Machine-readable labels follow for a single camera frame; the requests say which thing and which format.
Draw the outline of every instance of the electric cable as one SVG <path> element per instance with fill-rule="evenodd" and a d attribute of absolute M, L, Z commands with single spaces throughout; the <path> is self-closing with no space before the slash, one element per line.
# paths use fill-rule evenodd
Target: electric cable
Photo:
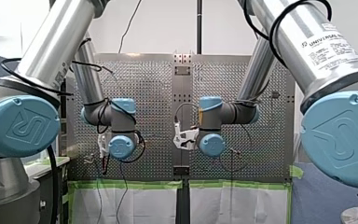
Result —
<path fill-rule="evenodd" d="M 18 78 L 19 80 L 23 81 L 24 83 L 32 86 L 32 87 L 37 87 L 39 89 L 45 90 L 45 91 L 51 91 L 54 93 L 57 93 L 59 95 L 63 95 L 63 96 L 71 96 L 73 95 L 72 93 L 69 92 L 65 92 L 65 91 L 56 91 L 54 89 L 50 89 L 47 87 L 44 87 L 42 85 L 39 85 L 37 83 L 34 83 L 33 81 L 31 81 L 30 79 L 21 76 L 20 74 L 17 74 L 15 71 L 11 70 L 10 68 L 7 67 L 7 63 L 13 63 L 13 62 L 18 62 L 21 61 L 21 58 L 11 58 L 11 59 L 4 59 L 1 62 L 1 67 L 9 74 L 11 74 L 13 77 Z"/>
<path fill-rule="evenodd" d="M 278 61 L 285 67 L 287 67 L 287 66 L 286 66 L 285 62 L 283 61 L 283 58 L 278 53 L 278 51 L 277 51 L 277 49 L 275 48 L 275 45 L 274 45 L 275 32 L 278 30 L 278 28 L 281 25 L 283 19 L 290 12 L 292 12 L 292 10 L 296 9 L 296 7 L 298 7 L 300 5 L 307 4 L 309 1 L 317 1 L 317 2 L 321 2 L 322 4 L 324 4 L 326 6 L 326 8 L 327 8 L 327 19 L 329 21 L 331 21 L 331 19 L 332 19 L 333 9 L 331 8 L 330 4 L 326 0 L 299 0 L 297 2 L 292 3 L 287 8 L 284 9 L 284 11 L 281 13 L 281 15 L 279 15 L 277 17 L 277 19 L 272 23 L 271 29 L 269 31 L 269 46 L 271 48 L 272 53 L 275 55 L 275 57 L 278 59 Z"/>
<path fill-rule="evenodd" d="M 132 16 L 131 16 L 131 18 L 130 18 L 129 24 L 127 25 L 126 32 L 124 32 L 123 36 L 121 37 L 120 48 L 118 49 L 118 53 L 121 53 L 121 49 L 123 48 L 124 38 L 126 37 L 128 31 L 130 30 L 130 27 L 131 27 L 131 24 L 132 24 L 132 20 L 133 20 L 133 18 L 135 17 L 136 12 L 138 11 L 138 8 L 139 8 L 139 6 L 141 5 L 141 3 L 142 3 L 142 0 L 139 0 L 139 1 L 138 1 L 138 4 L 136 5 L 135 10 L 134 10 L 133 13 L 132 13 Z"/>
<path fill-rule="evenodd" d="M 267 81 L 266 85 L 263 87 L 263 89 L 254 97 L 252 97 L 251 99 L 248 100 L 235 100 L 233 103 L 237 104 L 237 103 L 250 103 L 250 104 L 255 104 L 255 105 L 259 105 L 261 104 L 261 101 L 258 100 L 258 97 L 260 97 L 267 89 L 267 87 L 269 86 L 269 81 L 270 79 Z"/>
<path fill-rule="evenodd" d="M 133 159 L 133 160 L 131 160 L 131 161 L 123 161 L 123 160 L 120 160 L 120 162 L 122 162 L 122 163 L 129 164 L 129 163 L 136 162 L 136 161 L 138 161 L 139 159 L 141 159 L 142 156 L 145 154 L 145 151 L 146 151 L 146 141 L 145 141 L 144 138 L 141 136 L 141 132 L 139 132 L 138 130 L 135 130 L 135 133 L 138 135 L 139 143 L 142 143 L 142 144 L 143 144 L 142 151 L 141 151 L 141 153 L 140 153 L 135 159 Z"/>
<path fill-rule="evenodd" d="M 175 110 L 175 116 L 173 117 L 175 122 L 178 122 L 178 112 L 179 110 L 184 106 L 184 105 L 192 105 L 193 107 L 197 108 L 197 110 L 199 110 L 199 106 L 193 103 L 181 103 Z"/>
<path fill-rule="evenodd" d="M 292 11 L 294 10 L 296 7 L 300 6 L 300 5 L 305 5 L 307 4 L 309 1 L 317 1 L 317 2 L 321 2 L 322 4 L 325 5 L 325 7 L 327 8 L 327 19 L 329 21 L 331 21 L 332 19 L 332 15 L 333 15 L 333 9 L 331 8 L 330 4 L 326 1 L 326 0 L 298 0 L 295 3 L 292 3 L 291 5 L 289 5 L 287 8 L 285 8 L 283 10 L 283 12 L 276 18 L 276 20 L 272 23 L 271 25 L 271 29 L 269 31 L 269 37 L 267 35 L 265 35 L 264 33 L 262 33 L 260 30 L 257 29 L 257 27 L 254 26 L 254 24 L 252 23 L 252 19 L 250 18 L 250 15 L 248 13 L 248 4 L 247 4 L 247 0 L 244 0 L 244 5 L 243 5 L 243 12 L 245 14 L 245 19 L 248 23 L 248 25 L 254 30 L 254 32 L 256 32 L 258 35 L 262 36 L 263 38 L 265 38 L 266 40 L 268 40 L 269 42 L 269 46 L 271 48 L 272 53 L 274 54 L 274 56 L 277 58 L 277 60 L 286 67 L 286 64 L 283 60 L 283 58 L 281 57 L 281 55 L 278 53 L 277 49 L 275 48 L 275 44 L 274 44 L 274 36 L 275 36 L 275 32 L 278 30 L 279 26 L 281 25 L 283 19 Z"/>
<path fill-rule="evenodd" d="M 51 224 L 57 222 L 58 206 L 59 206 L 59 183 L 58 183 L 58 168 L 55 160 L 53 147 L 48 146 L 48 157 L 50 158 L 51 176 L 53 180 L 53 202 L 51 209 Z"/>
<path fill-rule="evenodd" d="M 103 114 L 104 112 L 106 111 L 106 108 L 109 106 L 109 105 L 114 105 L 115 107 L 117 107 L 119 110 L 121 110 L 124 114 L 126 114 L 127 116 L 129 116 L 132 121 L 134 122 L 134 124 L 136 125 L 136 119 L 135 117 L 130 114 L 127 110 L 123 109 L 121 106 L 119 106 L 118 104 L 116 104 L 115 102 L 109 100 L 109 98 L 105 98 L 104 99 L 106 102 L 103 106 L 100 107 L 100 109 L 98 110 L 98 122 L 97 122 L 97 133 L 98 134 L 102 134 L 102 133 L 105 133 L 108 129 L 108 126 L 106 126 L 102 131 L 100 131 L 100 126 L 103 125 Z"/>
<path fill-rule="evenodd" d="M 261 37 L 269 40 L 269 37 L 267 35 L 265 35 L 263 32 L 261 32 L 259 29 L 257 29 L 257 27 L 255 27 L 255 25 L 252 22 L 252 19 L 249 15 L 249 11 L 248 11 L 248 0 L 244 0 L 243 1 L 243 13 L 245 15 L 245 19 L 248 22 L 249 26 L 254 30 L 255 33 L 257 33 L 258 35 L 260 35 Z"/>
<path fill-rule="evenodd" d="M 250 149 L 251 150 L 254 150 L 254 143 L 253 143 L 253 139 L 252 139 L 252 136 L 251 134 L 249 133 L 249 131 L 245 128 L 245 126 L 243 124 L 241 124 L 241 127 L 245 130 L 246 132 L 246 135 L 248 136 L 248 139 L 249 139 L 249 145 L 250 145 Z M 231 169 L 228 169 L 222 162 L 222 155 L 220 155 L 219 157 L 219 162 L 220 162 L 220 166 L 222 167 L 222 169 L 226 172 L 229 172 L 229 173 L 237 173 L 237 172 L 240 172 L 241 170 L 245 169 L 246 166 L 248 165 L 247 163 L 245 163 L 242 167 L 238 168 L 238 169 L 235 169 L 233 170 L 232 169 L 232 164 L 231 164 Z"/>
<path fill-rule="evenodd" d="M 120 221 L 118 220 L 118 212 L 120 210 L 121 204 L 123 203 L 124 197 L 126 196 L 127 192 L 129 191 L 129 186 L 127 184 L 127 179 L 126 179 L 126 176 L 124 176 L 124 172 L 123 172 L 123 164 L 124 164 L 123 162 L 120 163 L 119 169 L 120 169 L 120 174 L 123 177 L 126 190 L 124 191 L 123 195 L 121 196 L 120 202 L 118 203 L 118 207 L 117 207 L 117 210 L 116 210 L 117 224 L 120 224 Z"/>

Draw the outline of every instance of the robotic arm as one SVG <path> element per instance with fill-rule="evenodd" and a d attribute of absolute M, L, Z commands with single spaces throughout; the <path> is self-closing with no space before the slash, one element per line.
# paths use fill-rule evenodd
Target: robotic arm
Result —
<path fill-rule="evenodd" d="M 257 16 L 275 38 L 260 36 L 235 103 L 223 103 L 216 96 L 200 99 L 199 133 L 186 136 L 196 136 L 190 149 L 197 146 L 207 156 L 219 156 L 225 149 L 221 124 L 257 121 L 253 102 L 269 80 L 275 49 L 275 56 L 305 95 L 301 140 L 310 159 L 325 174 L 358 188 L 358 91 L 344 90 L 358 82 L 358 54 L 308 0 L 248 0 L 244 4 L 247 13 Z M 176 131 L 177 146 L 180 135 Z"/>
<path fill-rule="evenodd" d="M 20 158 L 41 152 L 55 140 L 60 129 L 57 93 L 69 95 L 59 88 L 75 55 L 82 63 L 92 63 L 91 45 L 82 40 L 107 2 L 57 1 L 23 58 L 2 64 L 12 76 L 0 78 L 0 223 L 39 221 L 39 184 L 29 181 Z M 5 66 L 19 60 L 15 71 Z M 143 141 L 135 133 L 135 102 L 104 99 L 95 71 L 80 64 L 74 69 L 85 104 L 82 118 L 91 125 L 112 126 L 109 153 L 125 160 Z"/>

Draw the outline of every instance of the pegboard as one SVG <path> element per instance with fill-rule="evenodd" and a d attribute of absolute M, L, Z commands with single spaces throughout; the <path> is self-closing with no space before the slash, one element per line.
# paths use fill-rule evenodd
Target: pegboard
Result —
<path fill-rule="evenodd" d="M 219 95 L 226 102 L 235 100 L 249 60 L 240 56 L 194 56 L 193 102 L 197 104 L 201 96 L 208 95 Z M 293 152 L 294 87 L 290 73 L 277 64 L 259 98 L 259 121 L 243 127 L 223 125 L 227 150 L 219 159 L 192 151 L 190 178 L 287 182 Z M 194 109 L 193 122 L 196 116 Z"/>
<path fill-rule="evenodd" d="M 177 59 L 173 55 L 96 55 L 98 64 L 113 71 L 113 75 L 106 71 L 100 73 L 105 96 L 135 99 L 137 129 L 147 141 L 145 155 L 136 163 L 124 165 L 126 178 L 172 180 L 173 166 L 178 163 L 190 166 L 191 179 L 231 178 L 231 172 L 225 171 L 221 165 L 223 163 L 231 169 L 231 150 L 227 150 L 220 160 L 211 160 L 199 150 L 183 156 L 182 151 L 174 147 L 172 113 L 180 100 L 177 94 L 181 89 L 186 97 L 189 96 L 186 99 L 195 104 L 204 95 L 221 95 L 225 101 L 235 100 L 249 60 L 247 56 L 195 55 L 187 62 L 191 69 L 190 77 L 181 78 L 174 73 Z M 76 93 L 68 102 L 68 155 L 73 160 L 69 178 L 94 179 L 101 176 L 96 127 L 85 124 L 80 118 L 83 105 L 73 78 L 68 78 L 67 88 Z M 236 170 L 243 166 L 232 174 L 234 178 L 287 181 L 293 152 L 294 88 L 289 73 L 277 66 L 260 98 L 260 120 L 245 125 L 252 140 L 240 125 L 223 126 L 227 148 L 239 153 L 233 154 L 232 168 Z M 273 91 L 280 97 L 272 99 Z M 186 113 L 181 116 L 183 122 L 195 123 L 197 109 L 187 108 Z M 117 161 L 110 161 L 106 177 L 122 178 Z"/>
<path fill-rule="evenodd" d="M 137 130 L 146 140 L 146 151 L 137 162 L 123 164 L 123 172 L 131 180 L 172 180 L 172 55 L 100 55 L 99 65 L 113 71 L 100 73 L 105 97 L 129 97 L 136 103 Z M 69 169 L 71 179 L 94 179 L 101 175 L 101 160 L 98 158 L 98 134 L 96 127 L 85 124 L 80 118 L 83 107 L 79 91 L 74 82 L 73 163 Z M 142 147 L 138 147 L 129 158 L 136 157 Z M 118 162 L 111 159 L 105 178 L 121 179 Z"/>

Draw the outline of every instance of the light blue joint cap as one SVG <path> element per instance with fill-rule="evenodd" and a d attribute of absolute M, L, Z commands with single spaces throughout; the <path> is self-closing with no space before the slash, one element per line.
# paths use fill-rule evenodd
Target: light blue joint cap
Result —
<path fill-rule="evenodd" d="M 330 94 L 310 107 L 301 140 L 326 175 L 358 188 L 358 91 Z"/>
<path fill-rule="evenodd" d="M 258 105 L 255 108 L 255 116 L 253 119 L 249 122 L 249 124 L 256 123 L 260 119 L 260 110 L 258 109 Z"/>
<path fill-rule="evenodd" d="M 127 159 L 135 150 L 135 145 L 132 140 L 124 135 L 119 135 L 109 142 L 109 153 L 117 160 Z"/>
<path fill-rule="evenodd" d="M 33 156 L 57 137 L 60 118 L 46 100 L 30 95 L 0 101 L 0 157 Z"/>
<path fill-rule="evenodd" d="M 200 98 L 200 109 L 208 111 L 215 109 L 223 104 L 222 97 L 220 96 L 203 96 Z"/>
<path fill-rule="evenodd" d="M 220 156 L 225 148 L 225 141 L 222 136 L 217 133 L 207 134 L 200 141 L 200 149 L 202 153 L 209 157 Z"/>
<path fill-rule="evenodd" d="M 115 104 L 120 106 L 121 108 L 125 109 L 129 114 L 135 114 L 136 108 L 135 108 L 135 101 L 131 98 L 116 98 L 112 100 Z M 117 110 L 121 111 L 121 109 L 117 108 L 115 105 L 112 105 L 112 107 Z"/>
<path fill-rule="evenodd" d="M 81 120 L 83 120 L 83 122 L 85 122 L 85 123 L 87 123 L 87 124 L 89 124 L 89 125 L 91 125 L 90 123 L 89 123 L 89 121 L 86 119 L 86 115 L 85 115 L 85 113 L 86 113 L 86 109 L 83 107 L 83 108 L 81 108 L 81 111 L 80 111 L 80 118 L 81 118 Z"/>

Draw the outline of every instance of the universal robots logo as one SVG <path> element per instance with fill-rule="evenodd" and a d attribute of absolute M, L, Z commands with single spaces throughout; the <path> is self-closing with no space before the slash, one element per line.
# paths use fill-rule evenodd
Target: universal robots logo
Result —
<path fill-rule="evenodd" d="M 10 126 L 7 137 L 23 143 L 39 145 L 50 119 L 29 109 L 22 109 Z"/>

